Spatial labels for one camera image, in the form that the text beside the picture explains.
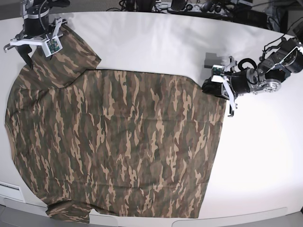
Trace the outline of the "white label plate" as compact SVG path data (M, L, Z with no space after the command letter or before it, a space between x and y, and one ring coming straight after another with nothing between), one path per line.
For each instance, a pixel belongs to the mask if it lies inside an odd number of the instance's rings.
M21 188L17 185L0 182L0 195L1 197L25 203L25 199Z

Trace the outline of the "camouflage T-shirt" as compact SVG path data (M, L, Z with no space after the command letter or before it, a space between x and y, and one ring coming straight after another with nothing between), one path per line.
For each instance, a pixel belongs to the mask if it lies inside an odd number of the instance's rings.
M63 49L34 52L5 114L14 165L47 215L198 218L225 100L183 76L99 70L92 48L61 31Z

